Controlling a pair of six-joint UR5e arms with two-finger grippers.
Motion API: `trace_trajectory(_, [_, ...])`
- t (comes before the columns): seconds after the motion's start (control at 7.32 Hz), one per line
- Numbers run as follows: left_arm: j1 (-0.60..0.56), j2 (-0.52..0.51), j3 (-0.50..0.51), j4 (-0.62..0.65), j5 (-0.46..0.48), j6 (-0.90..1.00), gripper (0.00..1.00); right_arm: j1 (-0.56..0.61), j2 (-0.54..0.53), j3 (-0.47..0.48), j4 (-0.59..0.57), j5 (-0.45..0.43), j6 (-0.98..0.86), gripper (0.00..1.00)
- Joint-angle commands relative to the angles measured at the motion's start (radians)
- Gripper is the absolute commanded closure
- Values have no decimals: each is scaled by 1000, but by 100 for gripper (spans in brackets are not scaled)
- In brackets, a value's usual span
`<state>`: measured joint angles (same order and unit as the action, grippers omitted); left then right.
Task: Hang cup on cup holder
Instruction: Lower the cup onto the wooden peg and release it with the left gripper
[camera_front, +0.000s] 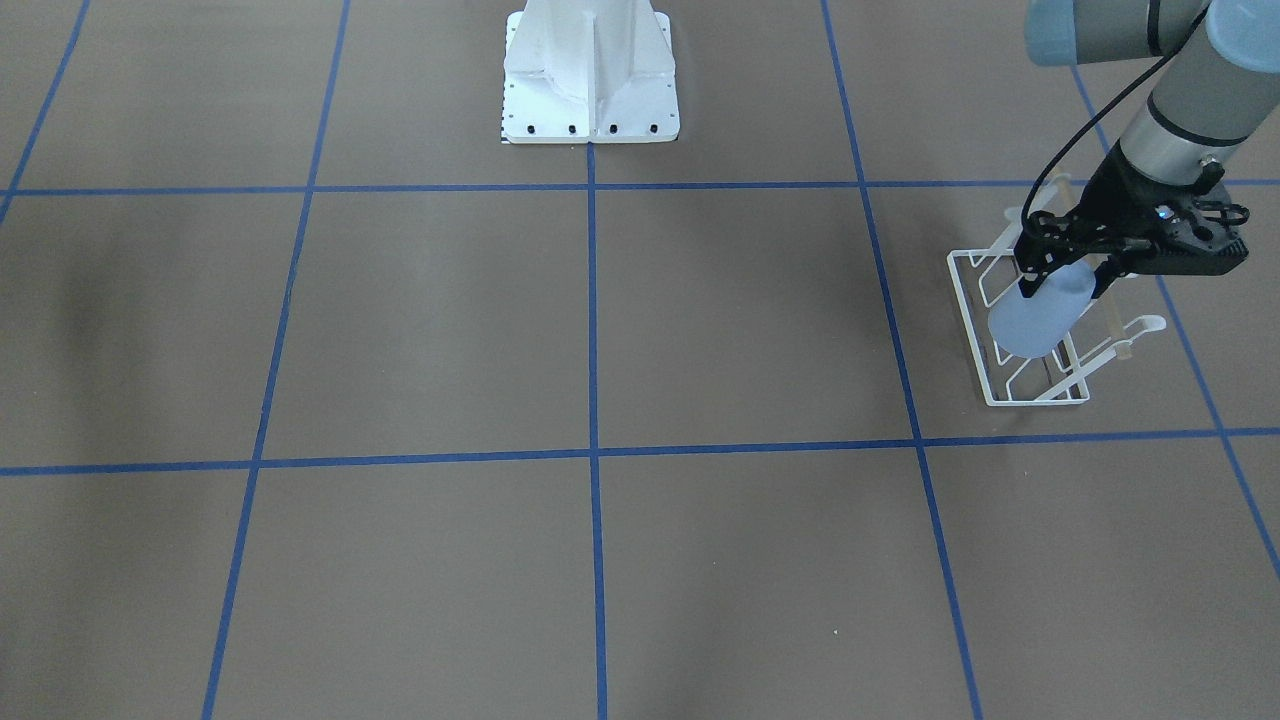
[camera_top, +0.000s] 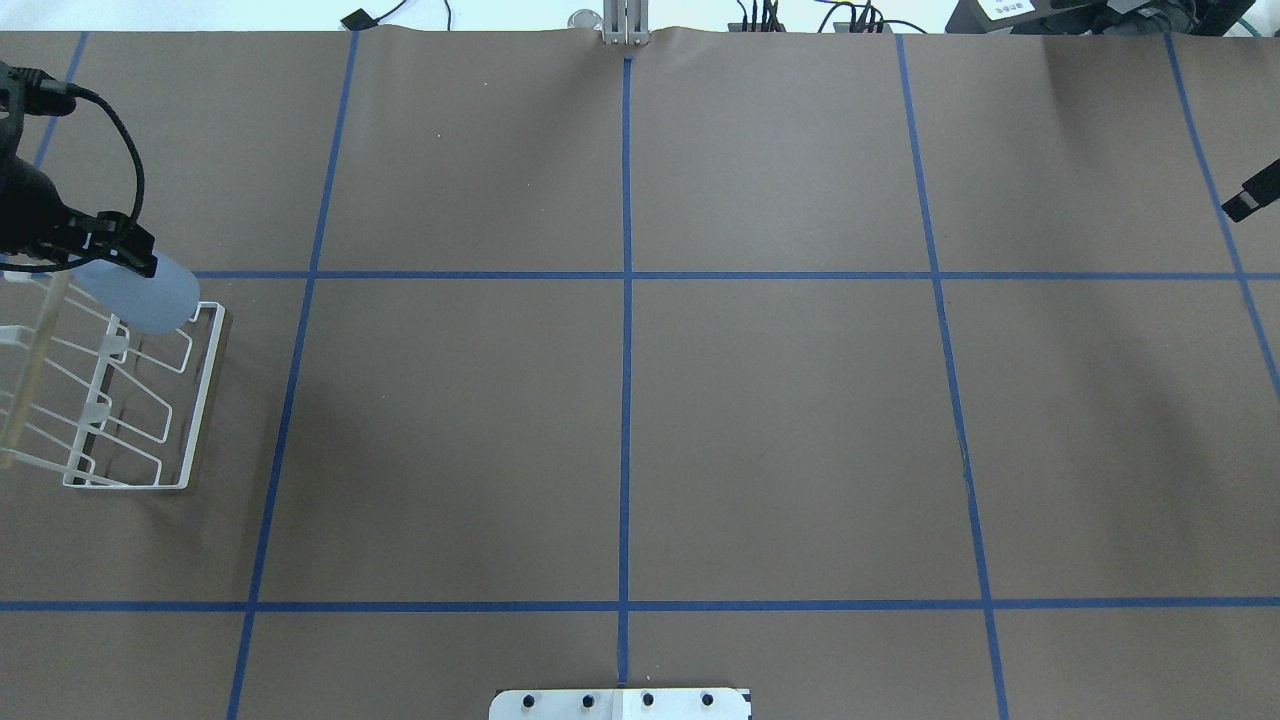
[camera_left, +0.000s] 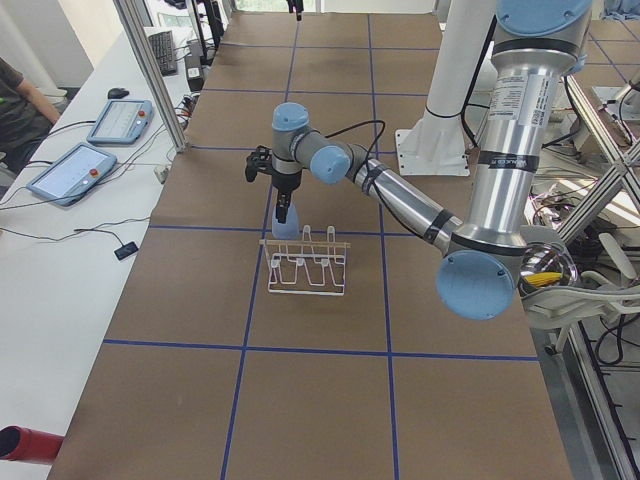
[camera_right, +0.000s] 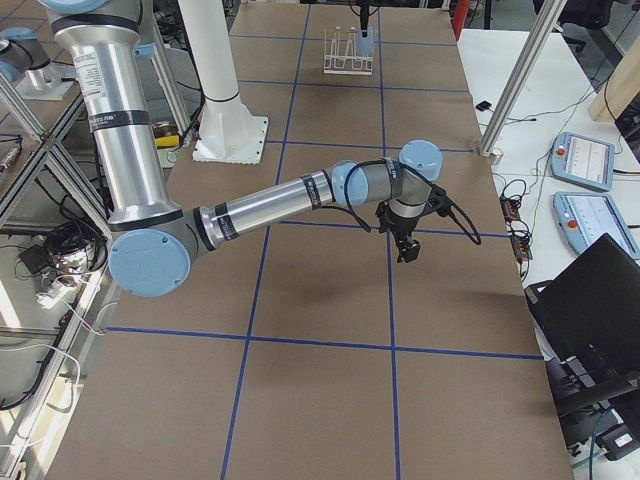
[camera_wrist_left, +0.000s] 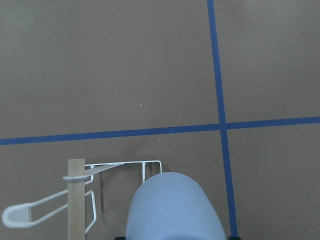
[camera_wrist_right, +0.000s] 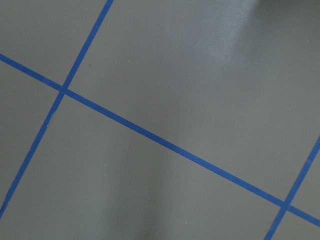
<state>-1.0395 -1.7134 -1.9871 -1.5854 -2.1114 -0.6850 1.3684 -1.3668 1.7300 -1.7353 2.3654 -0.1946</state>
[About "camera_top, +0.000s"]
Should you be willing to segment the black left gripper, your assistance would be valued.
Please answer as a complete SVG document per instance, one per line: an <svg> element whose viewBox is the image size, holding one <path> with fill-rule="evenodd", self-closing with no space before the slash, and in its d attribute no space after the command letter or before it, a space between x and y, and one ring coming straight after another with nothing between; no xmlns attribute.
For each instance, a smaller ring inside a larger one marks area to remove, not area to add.
<svg viewBox="0 0 1280 720"><path fill-rule="evenodd" d="M40 169L3 159L1 252L4 272L59 273L109 263L152 279L157 273L155 238L123 211L100 211L73 228L81 211L68 208Z"/></svg>

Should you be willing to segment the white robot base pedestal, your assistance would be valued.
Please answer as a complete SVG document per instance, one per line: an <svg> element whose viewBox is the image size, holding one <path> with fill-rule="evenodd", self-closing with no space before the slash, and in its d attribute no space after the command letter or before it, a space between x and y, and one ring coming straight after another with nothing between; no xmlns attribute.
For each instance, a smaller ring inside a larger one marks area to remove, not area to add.
<svg viewBox="0 0 1280 720"><path fill-rule="evenodd" d="M502 691L489 719L753 719L749 691L728 687Z"/></svg>

